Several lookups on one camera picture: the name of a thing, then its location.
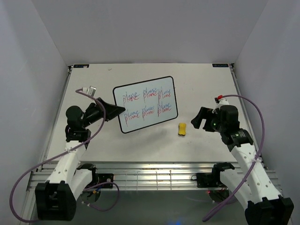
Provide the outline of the yellow bone-shaped eraser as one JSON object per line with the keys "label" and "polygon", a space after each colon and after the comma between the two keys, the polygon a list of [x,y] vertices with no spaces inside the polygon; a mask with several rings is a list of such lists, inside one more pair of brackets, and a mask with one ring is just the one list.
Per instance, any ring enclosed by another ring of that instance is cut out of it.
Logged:
{"label": "yellow bone-shaped eraser", "polygon": [[185,136],[186,135],[186,123],[179,123],[178,135]]}

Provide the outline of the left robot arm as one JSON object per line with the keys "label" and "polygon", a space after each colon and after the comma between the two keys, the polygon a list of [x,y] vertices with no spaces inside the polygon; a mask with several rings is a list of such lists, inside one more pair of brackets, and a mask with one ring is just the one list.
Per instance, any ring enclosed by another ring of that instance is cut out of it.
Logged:
{"label": "left robot arm", "polygon": [[91,140],[87,128],[98,120],[110,121],[125,111],[101,98],[83,111],[74,105],[66,110],[65,150],[44,183],[35,188],[37,216],[39,220],[71,221],[76,212],[76,201],[88,187],[99,183],[99,175],[92,164],[79,164]]}

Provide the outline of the whiteboard with black frame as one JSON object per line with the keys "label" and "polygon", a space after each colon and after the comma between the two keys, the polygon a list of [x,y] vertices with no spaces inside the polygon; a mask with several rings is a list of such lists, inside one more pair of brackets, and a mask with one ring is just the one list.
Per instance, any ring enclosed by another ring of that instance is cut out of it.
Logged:
{"label": "whiteboard with black frame", "polygon": [[171,76],[118,86],[112,93],[115,104],[125,108],[118,116],[124,134],[178,117],[174,79]]}

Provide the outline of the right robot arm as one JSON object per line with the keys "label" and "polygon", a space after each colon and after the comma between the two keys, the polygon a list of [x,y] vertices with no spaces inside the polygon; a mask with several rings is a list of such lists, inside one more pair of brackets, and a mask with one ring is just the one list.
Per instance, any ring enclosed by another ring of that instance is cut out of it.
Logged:
{"label": "right robot arm", "polygon": [[286,225],[294,209],[290,198],[284,198],[274,186],[259,159],[249,132],[240,128],[238,109],[222,105],[216,109],[201,107],[191,124],[199,129],[218,132],[222,142],[237,160],[244,177],[230,163],[217,163],[212,169],[212,182],[226,186],[245,210],[249,225]]}

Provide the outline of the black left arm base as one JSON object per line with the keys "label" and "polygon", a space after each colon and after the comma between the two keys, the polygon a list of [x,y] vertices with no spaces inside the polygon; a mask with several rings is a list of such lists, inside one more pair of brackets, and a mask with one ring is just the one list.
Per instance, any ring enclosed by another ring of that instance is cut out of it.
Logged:
{"label": "black left arm base", "polygon": [[96,173],[92,176],[93,180],[91,182],[91,185],[94,186],[99,183],[104,182],[113,182],[114,174],[113,173]]}

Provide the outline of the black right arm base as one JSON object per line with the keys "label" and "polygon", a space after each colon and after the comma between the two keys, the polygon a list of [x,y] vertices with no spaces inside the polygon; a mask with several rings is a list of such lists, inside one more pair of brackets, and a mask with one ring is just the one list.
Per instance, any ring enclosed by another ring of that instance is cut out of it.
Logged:
{"label": "black right arm base", "polygon": [[191,176],[191,181],[196,182],[198,188],[224,188],[220,178],[211,172],[199,172]]}

